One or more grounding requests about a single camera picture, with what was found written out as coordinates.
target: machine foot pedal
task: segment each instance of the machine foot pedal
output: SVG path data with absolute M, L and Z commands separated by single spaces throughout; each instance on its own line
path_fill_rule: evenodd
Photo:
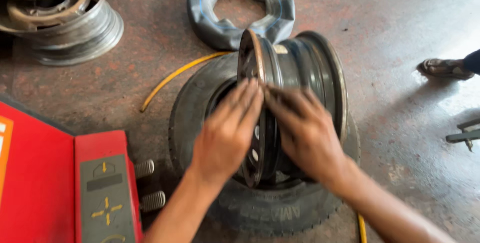
M 140 209 L 143 212 L 161 209 L 165 205 L 165 193 L 163 191 L 146 195 L 141 199 Z
M 146 160 L 144 162 L 135 164 L 135 178 L 139 179 L 153 174 L 154 168 L 155 165 L 153 160 Z

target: human hand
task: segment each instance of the human hand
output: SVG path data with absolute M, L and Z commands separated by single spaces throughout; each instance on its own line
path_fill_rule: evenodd
M 311 178 L 338 194 L 352 161 L 343 152 L 332 116 L 315 93 L 267 87 L 265 102 L 279 124 L 285 153 Z
M 205 121 L 190 165 L 203 182 L 221 188 L 237 171 L 250 148 L 263 98 L 257 79 L 245 79 Z

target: concrete floor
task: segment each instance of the concrete floor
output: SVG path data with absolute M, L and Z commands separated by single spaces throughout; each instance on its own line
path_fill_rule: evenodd
M 143 100 L 166 75 L 212 52 L 192 32 L 185 0 L 107 0 L 125 22 L 117 47 L 73 67 L 34 64 L 15 51 L 0 57 L 0 92 L 79 134 L 126 129 L 132 158 L 156 160 L 159 169 L 140 192 L 159 187 L 170 195 L 167 128 L 173 102 L 193 68 L 153 99 Z M 238 7 L 231 8 L 232 3 Z M 315 30 L 343 60 L 349 107 L 357 120 L 361 167 L 386 189 L 462 242 L 480 234 L 480 143 L 447 144 L 456 124 L 480 116 L 480 77 L 468 81 L 422 76 L 428 57 L 462 58 L 480 44 L 480 0 L 295 0 L 292 35 Z M 219 17 L 239 25 L 261 17 L 248 0 L 221 0 Z M 154 215 L 144 218 L 145 224 Z M 379 242 L 368 229 L 369 242 Z M 205 221 L 198 242 L 357 242 L 353 211 L 338 213 L 311 231 L 258 238 Z

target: sandal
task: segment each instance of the sandal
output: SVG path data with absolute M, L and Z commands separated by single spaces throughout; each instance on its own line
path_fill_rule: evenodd
M 453 77 L 467 80 L 475 75 L 473 72 L 458 67 L 455 60 L 426 59 L 418 66 L 423 73 L 435 77 Z

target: metal tool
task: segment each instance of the metal tool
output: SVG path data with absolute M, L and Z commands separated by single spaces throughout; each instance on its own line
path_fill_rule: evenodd
M 472 140 L 480 139 L 480 127 L 477 125 L 480 125 L 480 118 L 461 123 L 457 125 L 457 128 L 462 130 L 462 133 L 446 136 L 445 139 L 449 143 L 458 143 L 464 141 L 468 149 L 472 151 Z

